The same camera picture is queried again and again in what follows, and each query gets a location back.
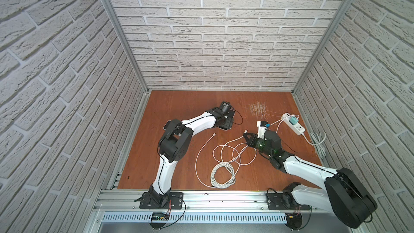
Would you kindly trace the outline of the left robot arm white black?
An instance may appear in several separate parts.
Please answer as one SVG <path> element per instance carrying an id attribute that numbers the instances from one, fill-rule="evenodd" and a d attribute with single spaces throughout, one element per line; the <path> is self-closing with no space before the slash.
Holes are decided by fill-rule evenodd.
<path id="1" fill-rule="evenodd" d="M 157 175 L 145 196 L 150 197 L 158 207 L 163 207 L 168 202 L 176 165 L 187 153 L 192 137 L 215 127 L 224 131 L 230 130 L 234 123 L 234 115 L 232 105 L 223 101 L 219 107 L 207 110 L 195 118 L 167 122 L 157 147 L 160 157 Z"/>

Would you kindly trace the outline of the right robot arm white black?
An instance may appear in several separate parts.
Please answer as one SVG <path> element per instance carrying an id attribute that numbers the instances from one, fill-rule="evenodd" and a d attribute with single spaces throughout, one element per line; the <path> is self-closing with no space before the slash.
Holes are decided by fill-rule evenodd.
<path id="1" fill-rule="evenodd" d="M 245 132 L 243 137 L 247 145 L 256 149 L 273 168 L 313 184 L 313 187 L 307 187 L 293 182 L 285 187 L 282 203 L 287 209 L 301 206 L 322 209 L 353 229 L 372 221 L 377 203 L 352 170 L 326 168 L 285 151 L 275 131 Z"/>

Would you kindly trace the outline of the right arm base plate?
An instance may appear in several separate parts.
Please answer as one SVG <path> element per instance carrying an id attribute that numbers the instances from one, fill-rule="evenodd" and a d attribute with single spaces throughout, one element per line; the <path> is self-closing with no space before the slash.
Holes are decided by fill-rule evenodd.
<path id="1" fill-rule="evenodd" d="M 278 192 L 267 192 L 266 193 L 266 202 L 268 210 L 281 210 L 285 213 L 292 211 L 298 213 L 300 211 L 310 211 L 310 206 L 308 205 L 299 205 L 296 201 L 290 197 L 288 194 L 278 193 Z"/>

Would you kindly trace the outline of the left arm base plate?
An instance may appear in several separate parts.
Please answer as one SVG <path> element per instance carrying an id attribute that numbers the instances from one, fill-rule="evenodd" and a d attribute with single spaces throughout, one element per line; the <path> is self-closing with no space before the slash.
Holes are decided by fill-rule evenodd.
<path id="1" fill-rule="evenodd" d="M 140 209 L 172 209 L 180 210 L 183 207 L 183 196 L 182 192 L 170 192 L 161 197 L 154 197 L 150 192 L 145 192 L 141 197 L 139 197 L 136 202 L 139 202 Z"/>

